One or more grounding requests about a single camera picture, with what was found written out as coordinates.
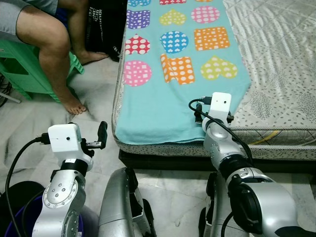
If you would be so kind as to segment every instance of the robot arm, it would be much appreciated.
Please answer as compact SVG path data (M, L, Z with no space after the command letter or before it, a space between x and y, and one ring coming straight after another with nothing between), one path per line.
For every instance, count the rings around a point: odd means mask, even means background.
M227 126L231 95L215 92L209 115ZM226 181L235 222L245 231L264 237L315 236L297 222L297 210L290 193L254 168L243 156L232 136L205 118L204 147L214 167Z
M101 122L98 141L86 143L76 124L54 125L48 129L49 143L58 158L42 196L42 211L33 237L73 237L78 234L79 214L85 202L85 175L93 166L94 151L105 148L107 124Z

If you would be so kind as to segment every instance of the gray patterned bedsheet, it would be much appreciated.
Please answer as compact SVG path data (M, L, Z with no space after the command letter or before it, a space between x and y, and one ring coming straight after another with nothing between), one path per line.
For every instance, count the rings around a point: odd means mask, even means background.
M232 130L250 144L255 158L316 160L316 1L224 4L252 79ZM123 97L123 64L124 53L112 115L114 136ZM117 139L117 144L134 154L209 156L201 143L135 146Z

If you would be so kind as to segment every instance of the mattress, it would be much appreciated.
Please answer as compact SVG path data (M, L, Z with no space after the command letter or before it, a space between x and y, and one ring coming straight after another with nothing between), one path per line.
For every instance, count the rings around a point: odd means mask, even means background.
M254 158L316 160L315 2L224 0L224 5L252 80L231 129L250 145ZM114 137L124 92L124 52L122 47ZM209 156L202 142L129 145L115 139L134 154Z

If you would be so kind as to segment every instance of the polka dot heart pattern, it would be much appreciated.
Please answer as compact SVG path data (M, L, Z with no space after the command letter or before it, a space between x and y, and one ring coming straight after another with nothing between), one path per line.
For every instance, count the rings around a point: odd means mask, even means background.
M175 9L171 9L159 18L159 22L164 26L171 25L172 23L180 26L185 23L186 19L187 17L185 14L178 12Z
M228 48L230 42L225 27L211 27L194 30L197 51Z
M217 56L213 56L201 67L201 73L207 80L215 80L220 75L232 79L238 73L237 67L229 61L225 61Z
M187 0L160 0L160 5L169 5L169 4L175 4L175 3L186 3Z
M212 6L200 6L191 12L191 18L198 23L211 23L220 16L219 10Z
M127 4L130 6L147 6L150 2L151 0L128 0Z
M168 58L166 54L160 56L164 81L169 83L175 79L180 85L195 82L192 61L190 57Z
M124 82L130 86L140 86L150 80L152 69L142 61L134 60L125 62Z
M127 39L125 42L125 54L133 54L134 52L138 54L145 54L149 51L149 49L149 41L140 37L138 34L134 35L130 39Z
M131 11L126 13L126 26L129 29L146 28L150 24L150 11Z
M167 53L178 53L188 46L189 38L180 31L169 31L160 37L160 42Z

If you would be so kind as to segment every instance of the green plastic stool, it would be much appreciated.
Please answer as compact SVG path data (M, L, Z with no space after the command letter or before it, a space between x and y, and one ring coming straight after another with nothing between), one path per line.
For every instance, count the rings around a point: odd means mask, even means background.
M49 94L55 101L60 102L40 67L38 55L37 47L0 40L0 73L28 100L31 100L28 92L33 92ZM83 74L84 68L78 58L72 53L69 53L69 56L68 75L74 68Z

